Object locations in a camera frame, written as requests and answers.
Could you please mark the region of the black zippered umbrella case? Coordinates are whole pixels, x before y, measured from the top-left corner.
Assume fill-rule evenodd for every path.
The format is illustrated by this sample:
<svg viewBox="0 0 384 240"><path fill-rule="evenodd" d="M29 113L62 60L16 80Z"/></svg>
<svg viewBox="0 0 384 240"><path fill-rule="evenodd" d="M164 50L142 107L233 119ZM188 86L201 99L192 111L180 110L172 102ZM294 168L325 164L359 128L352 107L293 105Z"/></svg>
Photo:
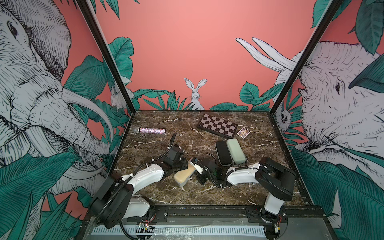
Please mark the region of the black zippered umbrella case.
<svg viewBox="0 0 384 240"><path fill-rule="evenodd" d="M216 152L218 155L219 162L222 166L228 167L232 165L232 158L227 147L226 141L216 142Z"/></svg>

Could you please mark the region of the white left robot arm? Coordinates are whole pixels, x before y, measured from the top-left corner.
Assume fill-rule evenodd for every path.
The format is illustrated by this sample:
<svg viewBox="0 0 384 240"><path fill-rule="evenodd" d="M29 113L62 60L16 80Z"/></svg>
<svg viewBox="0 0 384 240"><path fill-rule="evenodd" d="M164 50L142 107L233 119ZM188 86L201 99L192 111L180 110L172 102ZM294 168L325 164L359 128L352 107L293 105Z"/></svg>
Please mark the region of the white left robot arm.
<svg viewBox="0 0 384 240"><path fill-rule="evenodd" d="M107 177L89 207L96 223L110 229L123 219L145 216L151 204L145 199L133 198L133 195L173 173L187 169L188 162L183 155L184 150L173 145L164 156L145 164L143 170L125 176L113 174Z"/></svg>

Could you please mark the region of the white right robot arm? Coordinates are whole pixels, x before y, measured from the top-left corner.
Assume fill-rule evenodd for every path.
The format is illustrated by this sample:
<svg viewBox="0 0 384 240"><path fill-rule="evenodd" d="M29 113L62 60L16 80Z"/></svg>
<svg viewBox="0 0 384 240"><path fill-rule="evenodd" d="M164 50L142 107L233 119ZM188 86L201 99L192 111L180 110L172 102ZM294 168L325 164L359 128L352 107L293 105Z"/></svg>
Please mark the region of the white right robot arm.
<svg viewBox="0 0 384 240"><path fill-rule="evenodd" d="M203 185L210 180L215 187L223 189L238 184L259 184L269 193L262 213L279 215L285 202L292 200L296 174L285 166L263 157L258 163L243 167L223 167L214 161L191 159L199 181Z"/></svg>

